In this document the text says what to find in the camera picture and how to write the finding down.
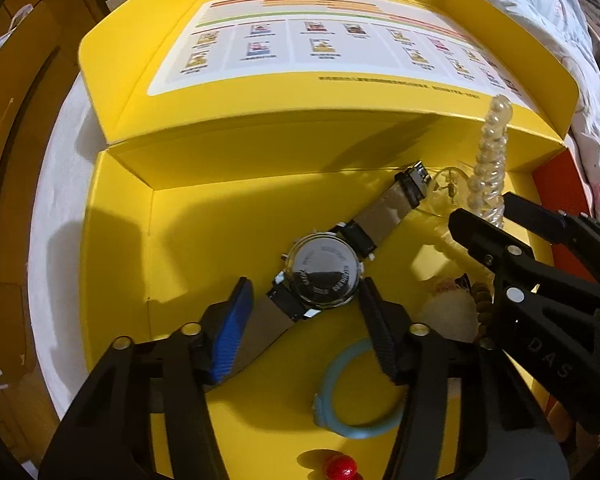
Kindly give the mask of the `pearl hair claw clip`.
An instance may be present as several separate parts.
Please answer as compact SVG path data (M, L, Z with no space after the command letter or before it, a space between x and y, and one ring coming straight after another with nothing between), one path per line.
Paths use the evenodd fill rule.
M504 228L504 185L508 123L512 103L498 94L481 128L477 155L471 170L449 166L439 170L428 185L427 207L437 217L448 218L464 208L497 228Z

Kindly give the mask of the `grey strap wrist watch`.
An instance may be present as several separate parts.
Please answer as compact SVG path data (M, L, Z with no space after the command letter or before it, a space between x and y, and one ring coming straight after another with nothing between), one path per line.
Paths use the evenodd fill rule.
M294 324L350 302L364 262L424 200L429 182L425 166L414 162L348 222L295 240L264 298L254 298L250 284L240 285L213 344L212 384L237 375Z

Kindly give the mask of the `leaf pattern bed sheet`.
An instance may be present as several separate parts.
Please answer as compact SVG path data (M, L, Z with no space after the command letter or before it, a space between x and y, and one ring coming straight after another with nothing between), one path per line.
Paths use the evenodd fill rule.
M80 329L80 244L95 159L104 148L84 80L76 77L43 157L27 262L38 367L59 417L88 375Z

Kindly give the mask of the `yellow cardboard box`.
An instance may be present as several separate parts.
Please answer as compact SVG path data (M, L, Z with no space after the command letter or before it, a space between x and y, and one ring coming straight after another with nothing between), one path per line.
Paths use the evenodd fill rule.
M564 150L579 96L486 0L129 0L82 39L79 63L107 142L82 236L91 371L120 336L199 321L240 278L264 298L295 240L348 222L414 162L475 162L498 94L513 107L503 197L538 197L532 174ZM491 272L422 212L427 194L362 276L422 324L436 278ZM387 479L406 393L380 367L358 291L204 390L225 479L301 479L323 451ZM452 479L459 431L452 378L436 477Z

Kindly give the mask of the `wooden wardrobe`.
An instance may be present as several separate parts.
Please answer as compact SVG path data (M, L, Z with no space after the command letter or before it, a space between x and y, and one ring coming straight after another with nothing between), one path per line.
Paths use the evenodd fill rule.
M37 464L57 426L36 362L27 300L34 194L61 104L79 73L81 39L106 14L96 0L0 0L33 11L0 50L0 443Z

